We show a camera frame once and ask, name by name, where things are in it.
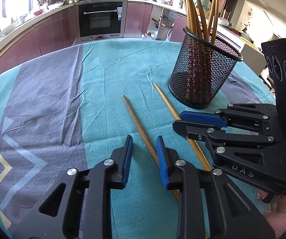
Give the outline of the right hand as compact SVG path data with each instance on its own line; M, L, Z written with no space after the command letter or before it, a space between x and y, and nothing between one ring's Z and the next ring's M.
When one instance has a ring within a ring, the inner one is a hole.
M268 192L265 192L261 189L257 189L257 199L265 199L268 196Z

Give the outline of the pink sleeved right forearm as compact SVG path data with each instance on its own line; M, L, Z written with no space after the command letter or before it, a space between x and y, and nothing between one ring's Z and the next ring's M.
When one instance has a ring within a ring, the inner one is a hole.
M286 193L275 205L275 210L266 211L264 217L275 232L275 238L280 238L286 231Z

